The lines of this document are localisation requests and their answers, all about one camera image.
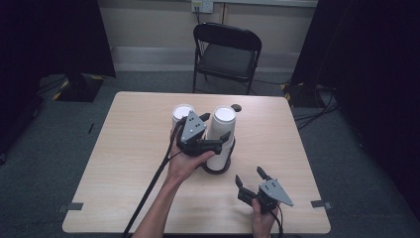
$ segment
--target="forearm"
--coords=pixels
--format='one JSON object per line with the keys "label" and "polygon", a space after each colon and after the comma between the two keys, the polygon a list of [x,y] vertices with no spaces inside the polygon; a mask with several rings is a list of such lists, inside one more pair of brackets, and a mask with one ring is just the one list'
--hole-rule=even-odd
{"label": "forearm", "polygon": [[133,238],[162,237],[167,215],[180,186],[179,181],[166,178],[155,201],[140,223]]}

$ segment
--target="dark background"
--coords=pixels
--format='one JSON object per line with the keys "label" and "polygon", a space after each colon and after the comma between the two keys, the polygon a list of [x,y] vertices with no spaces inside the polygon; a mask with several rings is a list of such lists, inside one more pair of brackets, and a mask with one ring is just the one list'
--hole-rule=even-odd
{"label": "dark background", "polygon": [[291,82],[337,88],[361,143],[420,219],[420,2],[320,0]]}

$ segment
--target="black curtain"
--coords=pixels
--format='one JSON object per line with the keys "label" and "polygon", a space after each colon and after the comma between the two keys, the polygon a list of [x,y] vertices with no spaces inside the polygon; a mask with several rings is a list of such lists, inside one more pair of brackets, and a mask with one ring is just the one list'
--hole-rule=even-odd
{"label": "black curtain", "polygon": [[420,220],[420,1],[319,0],[292,77],[302,81],[337,88],[365,149]]}
{"label": "black curtain", "polygon": [[40,79],[67,70],[115,76],[96,0],[0,1],[1,153]]}

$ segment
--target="gray carpet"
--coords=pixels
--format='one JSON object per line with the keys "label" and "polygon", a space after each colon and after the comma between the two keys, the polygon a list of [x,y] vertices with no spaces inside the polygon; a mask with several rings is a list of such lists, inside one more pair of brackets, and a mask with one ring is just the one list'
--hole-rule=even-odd
{"label": "gray carpet", "polygon": [[[255,80],[280,83],[290,77],[290,73],[259,72]],[[53,75],[42,84],[58,78]],[[0,167],[0,237],[120,237],[66,234],[61,229],[65,214],[57,210],[71,202],[117,92],[190,92],[191,81],[190,71],[118,72],[117,79],[105,80],[93,103],[52,101],[56,88],[44,92],[39,116]],[[246,90],[213,77],[200,79],[198,87],[223,94]],[[278,85],[261,81],[254,82],[253,91],[282,96]],[[293,115],[319,111],[292,109]],[[418,221],[383,170],[360,149],[355,130],[339,110],[318,118],[300,135],[321,196],[334,205],[327,211],[329,234],[301,237],[420,237]]]}

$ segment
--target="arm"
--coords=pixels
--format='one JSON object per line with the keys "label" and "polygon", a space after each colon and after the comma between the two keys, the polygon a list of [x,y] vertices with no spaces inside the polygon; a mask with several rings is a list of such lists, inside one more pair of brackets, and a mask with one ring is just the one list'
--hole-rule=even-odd
{"label": "arm", "polygon": [[214,152],[206,152],[199,157],[188,157],[183,153],[176,155],[178,152],[179,149],[174,143],[170,151],[171,159],[166,179],[133,238],[163,236],[167,215],[179,187],[200,164],[214,156]]}
{"label": "arm", "polygon": [[[260,203],[253,199],[254,222],[253,235],[254,238],[269,238],[272,224],[274,224],[274,217],[271,214],[262,214]],[[278,208],[272,211],[275,215],[278,213]]]}

